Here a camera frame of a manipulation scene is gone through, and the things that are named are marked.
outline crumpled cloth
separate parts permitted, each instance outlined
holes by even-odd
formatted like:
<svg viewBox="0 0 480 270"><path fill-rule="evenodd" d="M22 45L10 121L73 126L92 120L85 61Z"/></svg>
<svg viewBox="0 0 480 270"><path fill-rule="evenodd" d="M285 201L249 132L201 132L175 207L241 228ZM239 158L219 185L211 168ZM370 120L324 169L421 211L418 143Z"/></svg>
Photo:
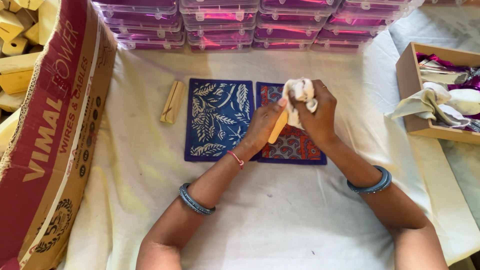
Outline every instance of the crumpled cloth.
<svg viewBox="0 0 480 270"><path fill-rule="evenodd" d="M445 105L451 98L452 96L442 85L425 82L422 91L400 101L395 111L386 116L394 119L415 114L424 119L433 119L435 125L464 129L471 120L463 117L454 108Z"/></svg>
<svg viewBox="0 0 480 270"><path fill-rule="evenodd" d="M318 101L315 99L315 89L313 88L313 83L311 80L305 78L298 80L290 79L283 86L282 97L288 100L287 107L285 108L288 112L288 124L290 126L303 129L300 123L299 112L290 103L290 98L288 97L288 93L290 91L294 91L295 99L305 102L307 109L313 113L317 110L318 106Z"/></svg>

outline stack of plastic boxes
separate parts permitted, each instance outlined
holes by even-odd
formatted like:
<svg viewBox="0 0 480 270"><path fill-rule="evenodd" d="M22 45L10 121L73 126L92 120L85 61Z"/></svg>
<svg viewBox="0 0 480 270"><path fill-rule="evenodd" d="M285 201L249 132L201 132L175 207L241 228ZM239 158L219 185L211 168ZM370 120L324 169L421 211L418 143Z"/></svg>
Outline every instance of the stack of plastic boxes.
<svg viewBox="0 0 480 270"><path fill-rule="evenodd" d="M261 0L254 48L307 50L341 0Z"/></svg>
<svg viewBox="0 0 480 270"><path fill-rule="evenodd" d="M312 50L362 52L379 32L424 0L344 0L325 23Z"/></svg>
<svg viewBox="0 0 480 270"><path fill-rule="evenodd" d="M126 49L183 48L183 19L176 0L93 0L93 5Z"/></svg>
<svg viewBox="0 0 480 270"><path fill-rule="evenodd" d="M178 0L192 51L249 49L259 0Z"/></svg>

